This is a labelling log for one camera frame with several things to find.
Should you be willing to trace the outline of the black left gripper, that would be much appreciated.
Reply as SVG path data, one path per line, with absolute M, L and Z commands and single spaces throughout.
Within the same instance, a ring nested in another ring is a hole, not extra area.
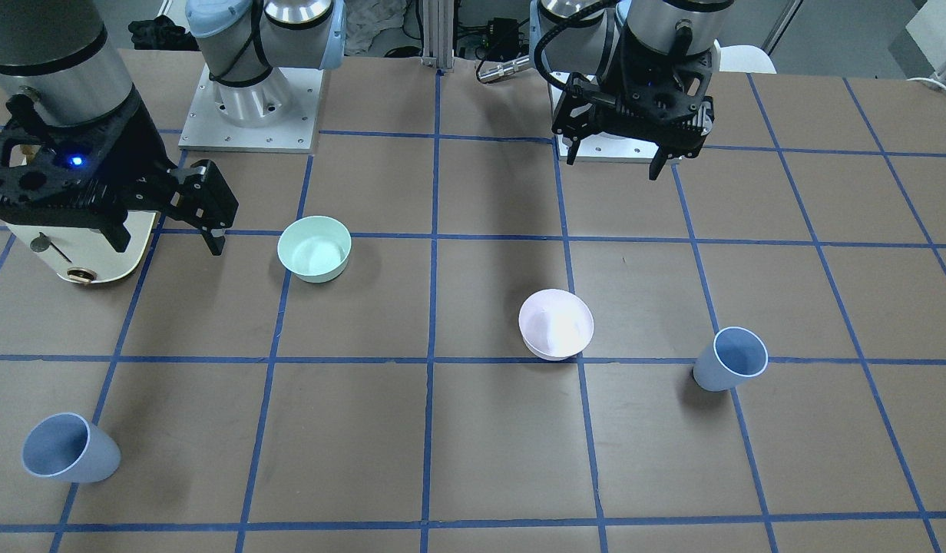
M 565 136 L 565 164 L 574 165 L 581 142 L 602 132 L 652 141 L 657 151 L 648 165 L 652 181 L 668 164 L 695 158 L 710 136 L 714 98 L 707 94 L 716 70 L 716 47 L 686 58 L 670 58 L 645 48 L 628 32 L 618 36 L 617 50 L 595 75 L 568 72 L 551 130 Z M 571 116 L 577 106 L 587 114 Z

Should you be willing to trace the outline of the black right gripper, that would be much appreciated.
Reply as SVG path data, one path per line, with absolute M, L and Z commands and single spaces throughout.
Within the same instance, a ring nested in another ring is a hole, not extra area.
M 130 211 L 157 211 L 197 228 L 214 256 L 239 203 L 211 160 L 179 168 L 139 91 L 75 127 L 48 125 L 23 92 L 6 102 L 0 133 L 0 220 L 100 231 L 117 252 L 131 240 Z

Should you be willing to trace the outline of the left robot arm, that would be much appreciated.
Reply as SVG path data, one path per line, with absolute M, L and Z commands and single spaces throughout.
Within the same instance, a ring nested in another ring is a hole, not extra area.
M 583 141 L 654 144 L 649 176 L 695 158 L 714 126 L 708 95 L 730 1 L 533 1 L 530 58 L 554 92 L 551 132 L 574 164 Z

